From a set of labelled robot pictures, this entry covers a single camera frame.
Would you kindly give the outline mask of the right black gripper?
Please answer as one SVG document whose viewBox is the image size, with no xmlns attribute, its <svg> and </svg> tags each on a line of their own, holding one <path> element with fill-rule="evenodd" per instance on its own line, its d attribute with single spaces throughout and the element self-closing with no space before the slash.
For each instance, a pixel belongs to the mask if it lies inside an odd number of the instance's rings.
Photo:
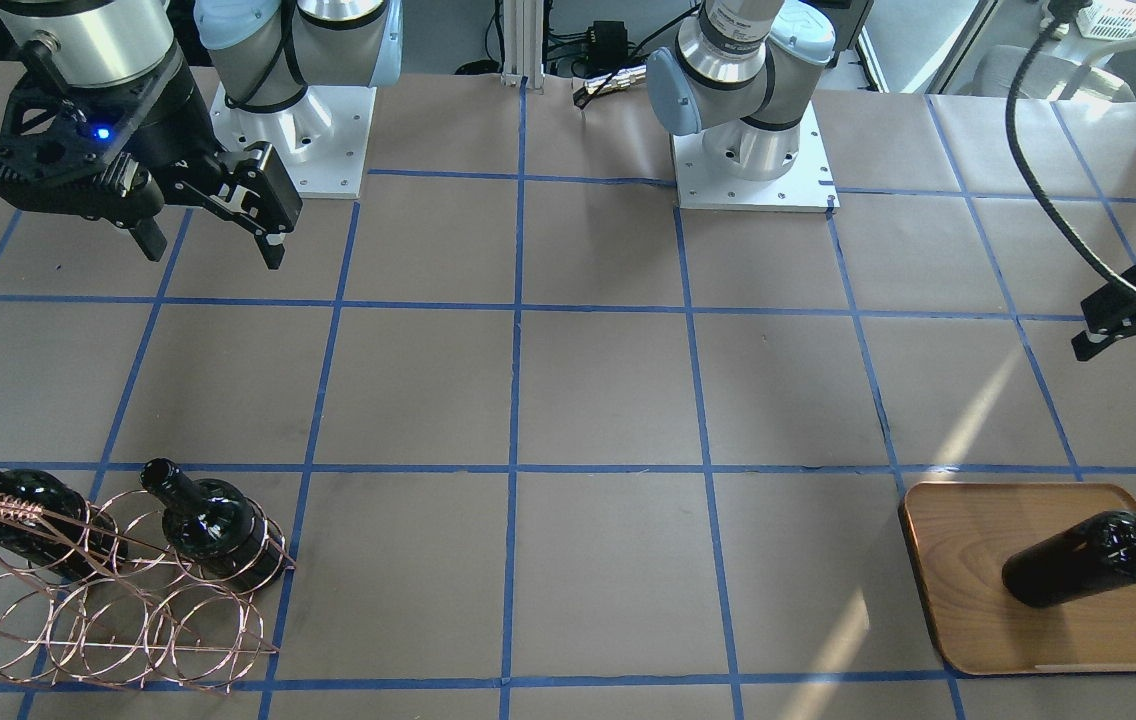
<svg viewBox="0 0 1136 720">
<path fill-rule="evenodd" d="M 178 45 L 106 87 L 70 85 L 51 47 L 23 47 L 19 56 L 27 72 L 1 124 L 1 199 L 122 223 L 152 263 L 169 246 L 153 215 L 198 206 L 251 234 L 267 268 L 279 269 L 302 196 L 270 142 L 222 146 Z"/>
</svg>

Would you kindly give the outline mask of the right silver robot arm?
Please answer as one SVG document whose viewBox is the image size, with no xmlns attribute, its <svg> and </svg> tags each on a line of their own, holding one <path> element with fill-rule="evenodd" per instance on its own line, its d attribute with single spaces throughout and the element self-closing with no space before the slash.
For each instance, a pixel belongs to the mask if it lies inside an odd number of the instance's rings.
<svg viewBox="0 0 1136 720">
<path fill-rule="evenodd" d="M 207 104 L 165 1 L 0 1 L 25 74 L 0 128 L 0 196 L 107 221 L 147 259 L 166 206 L 251 234 L 279 268 L 304 193 L 356 193 L 377 87 L 402 72 L 399 1 L 197 1 Z"/>
</svg>

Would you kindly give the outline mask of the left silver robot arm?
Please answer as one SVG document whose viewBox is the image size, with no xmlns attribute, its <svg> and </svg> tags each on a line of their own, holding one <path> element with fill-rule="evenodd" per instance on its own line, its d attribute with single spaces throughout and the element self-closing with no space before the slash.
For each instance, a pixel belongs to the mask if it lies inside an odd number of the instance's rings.
<svg viewBox="0 0 1136 720">
<path fill-rule="evenodd" d="M 676 18 L 673 47 L 648 56 L 652 111 L 674 137 L 722 143 L 722 170 L 743 181 L 778 179 L 795 154 L 795 131 L 833 55 L 830 22 L 809 5 L 783 1 L 705 1 Z M 1014 65 L 1004 100 L 1006 146 L 1039 209 L 1077 256 L 1103 279 L 1081 301 L 1084 329 L 1071 341 L 1085 363 L 1117 341 L 1136 336 L 1136 263 L 1125 273 L 1088 246 L 1044 191 L 1019 137 L 1022 87 L 1052 37 L 1045 26 Z"/>
</svg>

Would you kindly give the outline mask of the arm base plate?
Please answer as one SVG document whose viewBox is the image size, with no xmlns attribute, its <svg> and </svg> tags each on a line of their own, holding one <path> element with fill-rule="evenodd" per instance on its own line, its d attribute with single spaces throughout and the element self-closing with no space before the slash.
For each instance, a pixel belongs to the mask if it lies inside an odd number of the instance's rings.
<svg viewBox="0 0 1136 720">
<path fill-rule="evenodd" d="M 679 208 L 825 214 L 841 206 L 815 104 L 790 129 L 734 120 L 670 143 Z"/>
<path fill-rule="evenodd" d="M 229 109 L 219 86 L 211 120 L 229 150 L 270 142 L 300 196 L 357 200 L 376 97 L 376 87 L 311 86 L 292 108 L 249 114 Z"/>
</svg>

